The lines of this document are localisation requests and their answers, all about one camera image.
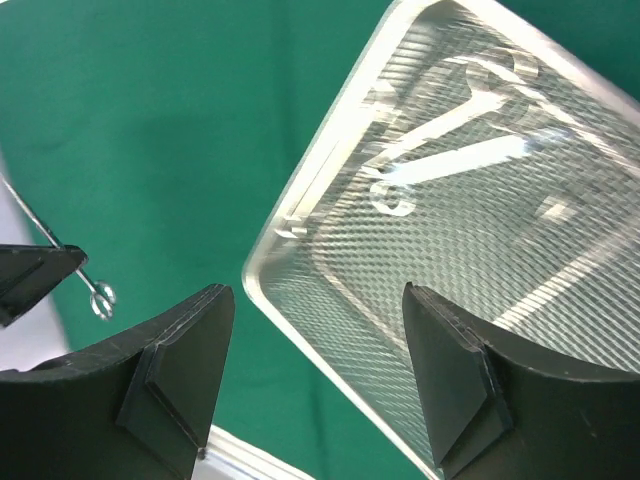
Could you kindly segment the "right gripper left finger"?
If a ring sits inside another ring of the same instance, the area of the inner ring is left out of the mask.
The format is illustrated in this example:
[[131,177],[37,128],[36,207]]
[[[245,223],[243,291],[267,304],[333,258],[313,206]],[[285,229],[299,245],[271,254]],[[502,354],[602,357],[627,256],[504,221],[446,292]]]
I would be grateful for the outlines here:
[[207,445],[235,312],[215,284],[28,371],[1,374],[5,479],[188,479]]

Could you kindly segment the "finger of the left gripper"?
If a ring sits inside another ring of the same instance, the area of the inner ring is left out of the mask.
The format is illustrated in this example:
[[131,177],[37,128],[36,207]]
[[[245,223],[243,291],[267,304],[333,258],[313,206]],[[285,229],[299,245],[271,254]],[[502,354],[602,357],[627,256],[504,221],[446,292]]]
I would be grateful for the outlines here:
[[1,245],[1,327],[30,311],[87,261],[79,247]]

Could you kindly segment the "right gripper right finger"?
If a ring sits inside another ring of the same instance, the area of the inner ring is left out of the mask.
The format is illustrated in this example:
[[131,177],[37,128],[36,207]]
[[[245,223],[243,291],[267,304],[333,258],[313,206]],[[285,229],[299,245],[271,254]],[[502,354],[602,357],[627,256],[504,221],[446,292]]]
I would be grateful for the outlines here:
[[638,477],[637,374],[543,347],[425,287],[405,287],[402,311],[446,478]]

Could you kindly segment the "steel forceps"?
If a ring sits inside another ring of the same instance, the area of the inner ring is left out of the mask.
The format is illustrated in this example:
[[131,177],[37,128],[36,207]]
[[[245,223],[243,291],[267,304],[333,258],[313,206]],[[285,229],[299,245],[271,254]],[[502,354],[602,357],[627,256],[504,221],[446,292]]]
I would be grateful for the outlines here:
[[[62,248],[62,242],[57,238],[51,228],[37,215],[37,213],[10,184],[4,175],[1,175],[1,181],[21,210],[33,222],[39,232],[49,241],[49,243],[56,248]],[[104,321],[109,321],[113,317],[114,306],[117,302],[114,289],[104,281],[92,280],[82,268],[78,268],[76,270],[76,274],[84,282],[90,292],[90,305],[94,314]]]

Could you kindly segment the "green surgical drape cloth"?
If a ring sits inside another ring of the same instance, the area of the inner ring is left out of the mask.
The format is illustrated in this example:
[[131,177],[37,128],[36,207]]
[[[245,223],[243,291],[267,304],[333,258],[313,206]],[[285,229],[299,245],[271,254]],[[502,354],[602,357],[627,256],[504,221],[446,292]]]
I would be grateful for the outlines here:
[[[211,426],[313,479],[430,479],[254,304],[247,260],[396,1],[5,1],[1,168],[115,291],[79,349],[208,283],[234,334]],[[639,107],[635,1],[495,1]]]

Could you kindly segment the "wire mesh instrument tray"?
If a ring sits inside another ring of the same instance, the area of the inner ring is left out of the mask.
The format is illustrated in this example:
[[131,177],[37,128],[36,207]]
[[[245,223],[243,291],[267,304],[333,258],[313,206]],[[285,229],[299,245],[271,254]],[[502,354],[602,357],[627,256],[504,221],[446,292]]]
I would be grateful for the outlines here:
[[[471,98],[445,58],[521,50],[538,76],[498,111],[391,161],[370,160]],[[509,162],[412,185],[396,217],[369,200],[410,162],[505,135],[572,136]],[[639,377],[639,107],[495,1],[391,4],[244,268],[254,304],[430,479],[403,321],[407,285],[561,354]]]

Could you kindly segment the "steel clamp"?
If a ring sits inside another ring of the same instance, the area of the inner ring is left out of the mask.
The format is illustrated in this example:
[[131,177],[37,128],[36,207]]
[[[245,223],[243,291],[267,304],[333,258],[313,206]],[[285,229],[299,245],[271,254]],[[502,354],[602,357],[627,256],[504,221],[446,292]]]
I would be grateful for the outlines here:
[[445,58],[440,65],[465,65],[471,98],[399,137],[370,160],[391,161],[430,140],[441,137],[488,112],[498,111],[512,94],[507,87],[525,86],[538,76],[538,62],[530,54],[510,48],[494,48],[481,55]]

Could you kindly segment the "steel surgical scissors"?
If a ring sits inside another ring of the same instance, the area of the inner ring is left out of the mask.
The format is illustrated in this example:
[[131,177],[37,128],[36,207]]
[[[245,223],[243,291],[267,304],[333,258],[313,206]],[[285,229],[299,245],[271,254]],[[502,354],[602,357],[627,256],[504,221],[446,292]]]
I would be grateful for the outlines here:
[[[404,217],[415,210],[412,185],[524,158],[571,136],[568,130],[544,128],[528,135],[505,135],[395,164],[389,171],[365,165],[361,171],[375,179],[369,190],[369,200],[374,208],[384,215]],[[406,193],[394,208],[383,201],[389,188]]]

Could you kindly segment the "aluminium front rail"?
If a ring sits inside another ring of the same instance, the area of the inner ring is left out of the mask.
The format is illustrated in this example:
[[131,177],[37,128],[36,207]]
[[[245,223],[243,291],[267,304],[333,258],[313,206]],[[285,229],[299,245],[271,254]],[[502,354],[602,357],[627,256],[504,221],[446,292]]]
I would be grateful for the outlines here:
[[313,477],[212,425],[207,446],[198,454],[192,479],[313,480]]

